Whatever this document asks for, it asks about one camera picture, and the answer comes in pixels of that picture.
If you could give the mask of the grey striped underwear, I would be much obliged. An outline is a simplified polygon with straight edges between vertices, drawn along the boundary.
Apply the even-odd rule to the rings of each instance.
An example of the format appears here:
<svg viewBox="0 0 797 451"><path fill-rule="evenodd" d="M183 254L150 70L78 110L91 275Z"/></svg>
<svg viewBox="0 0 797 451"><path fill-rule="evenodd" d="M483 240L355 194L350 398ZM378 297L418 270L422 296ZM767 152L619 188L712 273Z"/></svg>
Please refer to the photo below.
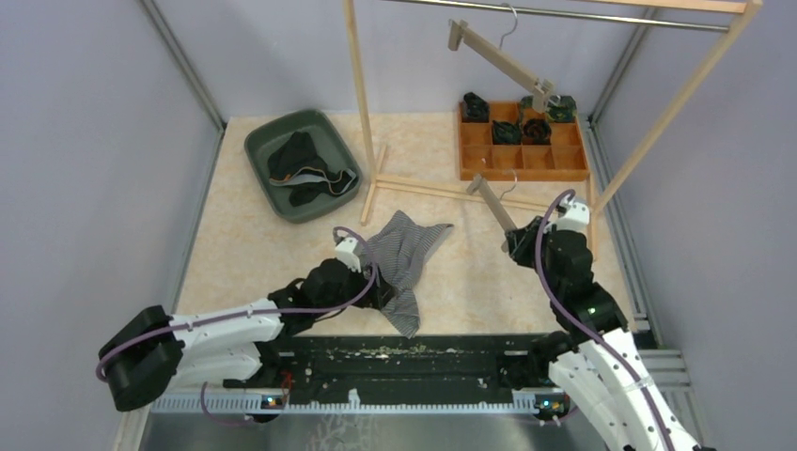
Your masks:
<svg viewBox="0 0 797 451"><path fill-rule="evenodd" d="M381 312L406 338L414 337L421 325L414 288L421 280L426 263L453 229L454 226L447 223L419 225L407 213L398 210L367 240L380 276L393 289Z"/></svg>

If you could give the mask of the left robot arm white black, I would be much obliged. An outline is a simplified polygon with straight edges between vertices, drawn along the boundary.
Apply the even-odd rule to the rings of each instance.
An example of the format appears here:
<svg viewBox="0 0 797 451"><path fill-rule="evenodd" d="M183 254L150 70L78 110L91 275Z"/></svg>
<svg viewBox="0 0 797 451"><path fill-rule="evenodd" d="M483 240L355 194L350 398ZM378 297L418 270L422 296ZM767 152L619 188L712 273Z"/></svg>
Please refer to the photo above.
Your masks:
<svg viewBox="0 0 797 451"><path fill-rule="evenodd" d="M149 306L101 347L95 373L120 412L197 384L268 389L282 375L278 340L350 306L382 310L396 292L381 270L353 270L328 258L307 276L242 307L179 316Z"/></svg>

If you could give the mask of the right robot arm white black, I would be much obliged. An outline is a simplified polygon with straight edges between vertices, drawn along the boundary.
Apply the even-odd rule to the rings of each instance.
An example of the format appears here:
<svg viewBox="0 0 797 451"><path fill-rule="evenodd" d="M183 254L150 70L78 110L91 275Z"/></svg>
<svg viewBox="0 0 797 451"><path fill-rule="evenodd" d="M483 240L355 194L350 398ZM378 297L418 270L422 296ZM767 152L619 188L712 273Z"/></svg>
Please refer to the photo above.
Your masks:
<svg viewBox="0 0 797 451"><path fill-rule="evenodd" d="M596 281L585 234L536 217L505 226L504 235L508 256L535 272L562 328L533 342L533 382L563 389L610 450L704 449L668 406L628 321Z"/></svg>

